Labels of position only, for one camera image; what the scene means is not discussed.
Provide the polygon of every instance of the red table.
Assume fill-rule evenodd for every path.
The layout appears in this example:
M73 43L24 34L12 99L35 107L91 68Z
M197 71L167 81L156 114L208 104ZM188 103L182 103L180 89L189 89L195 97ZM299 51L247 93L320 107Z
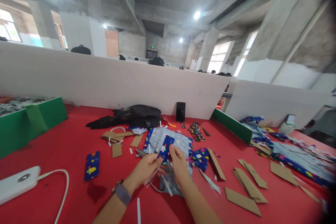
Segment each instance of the red table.
M21 172L32 166L39 165L41 174L56 169L65 169L70 175L68 196L58 223L92 223L97 213L109 199L112 188L120 180L125 179L133 170L139 158L130 153L133 137L124 139L123 154L112 159L112 150L106 140L100 136L110 130L91 130L85 125L100 117L112 115L109 109L93 107L75 107L67 105L69 119L52 128L45 134L31 141L18 151L0 160L0 179ZM224 223L316 223L321 217L322 207L311 200L299 187L277 177L270 172L270 161L257 155L254 148L248 147L243 141L213 120L186 118L185 124L197 121L211 134L205 137L205 142L194 142L194 150L199 148L215 149L221 156L217 158L227 179L217 182L211 166L206 175L222 188L221 195L215 195L201 174L193 170L193 181L196 183L206 200ZM182 129L180 123L173 123L176 128L189 136L187 129ZM298 140L307 144L316 144L317 148L335 155L336 151L315 141L297 131L292 134ZM98 177L84 183L85 159L92 152L100 151L100 174ZM227 201L224 187L247 196L246 192L235 178L232 170L241 167L237 159L244 159L252 164L259 175L268 183L269 189L260 189L269 204L259 204L262 217ZM318 198L326 199L328 191L306 177L293 171L306 182L303 186ZM65 175L55 173L40 180L35 188L0 206L1 223L54 223L60 207L64 190ZM140 188L133 196L122 223L137 222L136 198L140 198L141 220L143 223L193 223L190 211L183 198L170 197L167 193L157 193L153 188Z

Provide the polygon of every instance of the person's left hand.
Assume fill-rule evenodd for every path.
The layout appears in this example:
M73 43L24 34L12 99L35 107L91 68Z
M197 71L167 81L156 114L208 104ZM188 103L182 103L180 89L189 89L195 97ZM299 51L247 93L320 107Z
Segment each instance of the person's left hand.
M149 179L155 170L163 162L163 158L157 157L157 154L147 154L136 165L131 174L123 182L123 186L130 194L134 192L141 184Z

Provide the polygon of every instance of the green board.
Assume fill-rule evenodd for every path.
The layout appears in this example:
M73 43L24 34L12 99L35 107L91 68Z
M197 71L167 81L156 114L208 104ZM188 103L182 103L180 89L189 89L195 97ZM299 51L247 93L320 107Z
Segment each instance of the green board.
M0 159L67 118L61 97L0 117Z
M212 117L222 124L225 128L230 130L233 134L239 137L248 145L251 143L253 131L243 124L215 108Z

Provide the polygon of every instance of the door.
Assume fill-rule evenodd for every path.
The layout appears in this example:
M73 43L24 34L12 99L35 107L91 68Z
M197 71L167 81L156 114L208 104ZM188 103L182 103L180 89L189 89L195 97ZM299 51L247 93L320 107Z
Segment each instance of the door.
M146 55L146 58L149 58L149 59L154 59L155 57L158 56L158 52L157 51L150 51L150 50L147 50L147 55Z

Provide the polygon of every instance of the white partition wall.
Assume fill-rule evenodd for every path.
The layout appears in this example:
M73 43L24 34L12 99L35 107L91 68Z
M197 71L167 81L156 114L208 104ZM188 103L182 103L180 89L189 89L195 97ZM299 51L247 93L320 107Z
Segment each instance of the white partition wall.
M259 125L274 127L294 114L296 128L301 129L333 98L331 93L239 80L225 113L238 121L264 116Z
M210 119L229 77L0 42L0 96L61 96L83 106L135 104Z

